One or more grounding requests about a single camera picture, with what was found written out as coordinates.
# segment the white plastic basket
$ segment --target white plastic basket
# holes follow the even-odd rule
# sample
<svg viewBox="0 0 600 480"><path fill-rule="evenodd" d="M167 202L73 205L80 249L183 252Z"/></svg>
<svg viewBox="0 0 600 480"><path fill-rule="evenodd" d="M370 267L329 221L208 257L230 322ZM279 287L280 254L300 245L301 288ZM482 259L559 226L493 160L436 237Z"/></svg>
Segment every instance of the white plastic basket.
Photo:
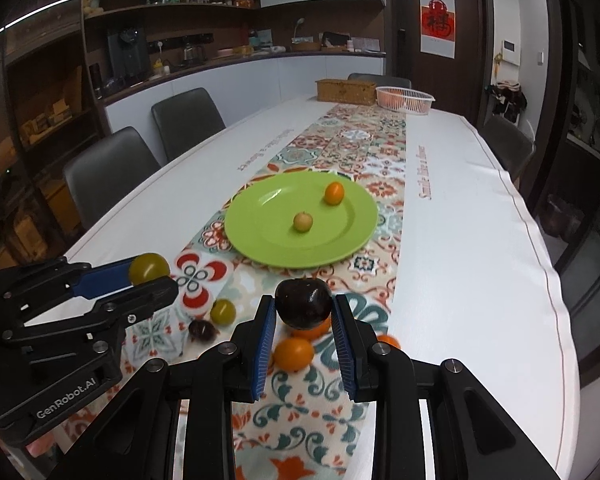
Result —
<svg viewBox="0 0 600 480"><path fill-rule="evenodd" d="M434 97L427 93L397 86L376 87L376 97L382 108L412 115L427 115L431 103L435 101Z"/></svg>

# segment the dining chair backrest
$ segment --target dining chair backrest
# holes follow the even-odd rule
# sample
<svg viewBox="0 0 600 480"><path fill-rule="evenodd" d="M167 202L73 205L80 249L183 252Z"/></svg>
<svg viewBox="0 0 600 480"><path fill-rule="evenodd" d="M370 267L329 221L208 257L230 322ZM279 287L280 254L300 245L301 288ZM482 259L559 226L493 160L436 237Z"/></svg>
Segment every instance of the dining chair backrest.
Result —
<svg viewBox="0 0 600 480"><path fill-rule="evenodd" d="M64 167L64 180L85 229L160 169L132 126L88 147Z"/></svg>
<svg viewBox="0 0 600 480"><path fill-rule="evenodd" d="M514 182L536 150L533 140L500 115L491 116L478 133Z"/></svg>
<svg viewBox="0 0 600 480"><path fill-rule="evenodd" d="M151 107L151 113L168 161L224 130L220 112L204 88L164 99Z"/></svg>
<svg viewBox="0 0 600 480"><path fill-rule="evenodd" d="M398 88L411 88L411 81L403 77L394 77L392 75L377 74L349 74L348 79L359 79L362 81L371 81L376 86L396 86Z"/></svg>

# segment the red fu character poster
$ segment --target red fu character poster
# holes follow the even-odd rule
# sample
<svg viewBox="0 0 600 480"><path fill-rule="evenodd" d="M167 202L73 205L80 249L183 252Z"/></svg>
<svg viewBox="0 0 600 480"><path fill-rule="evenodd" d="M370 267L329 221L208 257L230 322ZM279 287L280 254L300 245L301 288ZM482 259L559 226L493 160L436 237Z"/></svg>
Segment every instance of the red fu character poster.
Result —
<svg viewBox="0 0 600 480"><path fill-rule="evenodd" d="M456 0L420 0L420 51L456 56Z"/></svg>

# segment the kettle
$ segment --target kettle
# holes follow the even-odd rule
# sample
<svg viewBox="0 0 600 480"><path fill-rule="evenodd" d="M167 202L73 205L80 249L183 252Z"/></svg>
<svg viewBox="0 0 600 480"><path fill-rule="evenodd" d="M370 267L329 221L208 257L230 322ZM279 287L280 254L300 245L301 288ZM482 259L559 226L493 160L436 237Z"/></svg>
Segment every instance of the kettle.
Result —
<svg viewBox="0 0 600 480"><path fill-rule="evenodd" d="M201 62L206 61L205 49L202 45L193 46L187 43L184 46L184 61L198 60Z"/></svg>

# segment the white tablecloth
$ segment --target white tablecloth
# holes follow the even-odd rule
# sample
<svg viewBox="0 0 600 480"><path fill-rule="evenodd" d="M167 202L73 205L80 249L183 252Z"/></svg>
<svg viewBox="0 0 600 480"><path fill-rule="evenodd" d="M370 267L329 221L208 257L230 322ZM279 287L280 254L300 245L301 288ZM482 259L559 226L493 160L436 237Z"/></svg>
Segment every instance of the white tablecloth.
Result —
<svg viewBox="0 0 600 480"><path fill-rule="evenodd" d="M153 251L171 260L266 161L331 107L295 99L234 124L138 187L67 257L97 266ZM390 331L411 358L460 359L567 479L577 436L578 369L560 281L538 227L463 118L436 110L408 116L407 153ZM76 316L90 306L74 299L36 321ZM370 409L347 480L371 477L374 413ZM432 474L428 452L427 477Z"/></svg>

